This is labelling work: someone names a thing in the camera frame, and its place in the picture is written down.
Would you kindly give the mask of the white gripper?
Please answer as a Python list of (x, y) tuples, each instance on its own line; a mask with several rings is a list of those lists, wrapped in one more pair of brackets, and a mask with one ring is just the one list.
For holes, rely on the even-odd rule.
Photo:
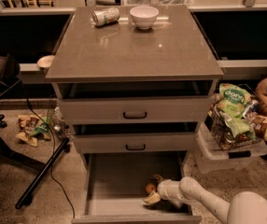
[(158, 203), (162, 198), (180, 209), (183, 205), (183, 192), (179, 187), (180, 182), (171, 179), (163, 180), (163, 177), (158, 174), (155, 174), (153, 177), (159, 184), (157, 187), (158, 192), (151, 191), (150, 194), (143, 199), (143, 203), (145, 205), (153, 205)]

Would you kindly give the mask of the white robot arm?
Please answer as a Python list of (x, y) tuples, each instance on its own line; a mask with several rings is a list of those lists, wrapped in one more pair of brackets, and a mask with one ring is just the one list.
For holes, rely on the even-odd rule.
[(159, 201), (169, 201), (176, 206), (198, 202), (222, 224), (267, 224), (267, 200), (255, 192), (240, 192), (228, 203), (194, 178), (186, 176), (180, 181), (163, 179), (160, 175), (155, 178), (158, 185), (143, 199), (145, 205)]

